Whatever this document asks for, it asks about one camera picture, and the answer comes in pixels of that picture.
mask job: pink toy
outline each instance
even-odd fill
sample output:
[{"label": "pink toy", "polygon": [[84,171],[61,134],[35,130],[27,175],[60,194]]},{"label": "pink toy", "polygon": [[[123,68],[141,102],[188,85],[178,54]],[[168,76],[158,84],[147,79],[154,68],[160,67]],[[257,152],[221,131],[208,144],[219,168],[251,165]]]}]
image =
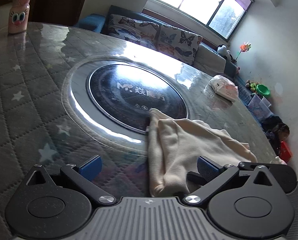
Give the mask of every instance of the pink toy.
[{"label": "pink toy", "polygon": [[20,33],[27,29],[30,0],[13,0],[9,11],[8,33]]}]

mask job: child's hair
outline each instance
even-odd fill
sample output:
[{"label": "child's hair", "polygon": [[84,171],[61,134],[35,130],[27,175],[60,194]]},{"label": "child's hair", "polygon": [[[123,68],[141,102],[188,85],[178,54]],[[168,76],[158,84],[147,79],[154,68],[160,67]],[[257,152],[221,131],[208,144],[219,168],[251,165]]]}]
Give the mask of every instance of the child's hair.
[{"label": "child's hair", "polygon": [[290,128],[285,123],[282,123],[282,122],[278,123],[272,129],[272,132],[274,132],[275,134],[277,134],[279,131],[286,132],[286,133],[290,134]]}]

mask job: door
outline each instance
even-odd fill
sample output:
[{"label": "door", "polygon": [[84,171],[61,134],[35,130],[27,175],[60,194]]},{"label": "door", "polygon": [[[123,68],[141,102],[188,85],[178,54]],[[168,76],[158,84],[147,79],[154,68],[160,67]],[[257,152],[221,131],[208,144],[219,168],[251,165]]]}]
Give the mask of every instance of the door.
[{"label": "door", "polygon": [[74,25],[85,0],[31,0],[30,17],[33,22]]}]

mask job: red plastic container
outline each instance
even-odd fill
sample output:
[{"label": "red plastic container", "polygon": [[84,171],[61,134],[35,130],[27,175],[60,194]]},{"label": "red plastic container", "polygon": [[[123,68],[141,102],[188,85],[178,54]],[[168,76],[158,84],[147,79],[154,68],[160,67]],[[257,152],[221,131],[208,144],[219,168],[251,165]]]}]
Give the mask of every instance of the red plastic container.
[{"label": "red plastic container", "polygon": [[281,142],[280,158],[286,163],[292,158],[293,154],[285,141]]}]

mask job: round cooktop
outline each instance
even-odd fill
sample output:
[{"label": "round cooktop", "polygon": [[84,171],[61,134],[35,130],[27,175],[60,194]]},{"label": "round cooktop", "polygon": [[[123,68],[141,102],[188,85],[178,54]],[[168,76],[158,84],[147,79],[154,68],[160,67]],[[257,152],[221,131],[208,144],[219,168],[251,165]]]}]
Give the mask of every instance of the round cooktop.
[{"label": "round cooktop", "polygon": [[87,79],[92,102],[116,123],[145,134],[150,108],[174,118],[187,118],[180,94],[156,74],[131,65],[106,65]]}]

